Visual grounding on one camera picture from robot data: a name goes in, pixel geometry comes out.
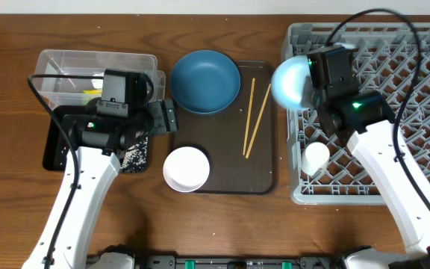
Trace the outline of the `white cup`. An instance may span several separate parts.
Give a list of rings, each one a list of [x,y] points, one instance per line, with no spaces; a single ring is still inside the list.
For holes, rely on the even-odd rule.
[[[313,176],[318,170],[328,166],[330,152],[328,147],[320,142],[309,143],[302,153],[302,172]]]

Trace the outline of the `light blue bowl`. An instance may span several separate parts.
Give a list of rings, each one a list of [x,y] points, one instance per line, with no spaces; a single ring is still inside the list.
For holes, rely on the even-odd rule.
[[[303,110],[312,108],[313,95],[308,57],[297,55],[281,63],[271,79],[274,100],[283,108]]]

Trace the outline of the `dark blue plate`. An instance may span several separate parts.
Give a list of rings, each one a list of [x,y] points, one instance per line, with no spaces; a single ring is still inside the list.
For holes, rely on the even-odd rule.
[[[215,114],[237,98],[241,76],[227,55],[198,50],[177,61],[169,85],[172,98],[180,107],[194,114]]]

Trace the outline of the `white tissue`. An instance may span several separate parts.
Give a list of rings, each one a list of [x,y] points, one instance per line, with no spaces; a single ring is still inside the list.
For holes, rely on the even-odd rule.
[[[100,72],[100,73],[96,73],[93,75],[94,79],[91,80],[91,83],[93,85],[93,88],[95,90],[101,90],[103,87],[103,77],[104,77],[104,73]]]

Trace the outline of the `yellow snack wrapper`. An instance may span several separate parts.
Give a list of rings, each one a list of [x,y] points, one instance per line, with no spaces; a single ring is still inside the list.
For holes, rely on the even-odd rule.
[[[83,94],[101,95],[102,94],[102,89],[83,90]]]

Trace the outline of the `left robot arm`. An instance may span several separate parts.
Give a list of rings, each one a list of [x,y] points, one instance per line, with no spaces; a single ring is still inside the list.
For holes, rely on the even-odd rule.
[[[174,132],[172,100],[110,101],[101,97],[85,106],[67,106],[65,115],[50,110],[60,132],[52,145],[64,178],[37,246],[24,268],[85,268],[93,230],[106,194],[125,154],[152,135]]]

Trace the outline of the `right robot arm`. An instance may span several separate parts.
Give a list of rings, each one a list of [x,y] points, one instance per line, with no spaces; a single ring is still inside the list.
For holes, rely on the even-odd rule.
[[[340,258],[342,268],[430,268],[430,184],[395,129],[380,93],[328,86],[314,95],[320,124],[361,163],[393,215],[405,254],[371,247]]]

